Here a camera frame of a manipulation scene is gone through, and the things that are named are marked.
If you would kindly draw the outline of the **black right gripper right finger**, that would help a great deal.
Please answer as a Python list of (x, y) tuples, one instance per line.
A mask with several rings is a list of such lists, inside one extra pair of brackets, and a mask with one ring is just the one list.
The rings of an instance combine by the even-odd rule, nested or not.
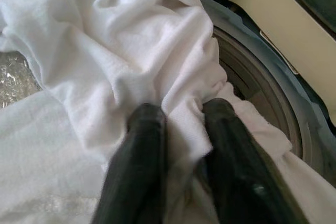
[(206, 155), (208, 184), (220, 223), (308, 223), (270, 156), (231, 104), (215, 98), (203, 105), (213, 146)]

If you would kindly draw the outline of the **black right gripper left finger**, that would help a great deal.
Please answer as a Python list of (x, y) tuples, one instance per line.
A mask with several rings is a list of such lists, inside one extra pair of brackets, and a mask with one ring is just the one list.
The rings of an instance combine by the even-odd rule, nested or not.
[(162, 223), (166, 196), (166, 117), (144, 103), (110, 159), (91, 223)]

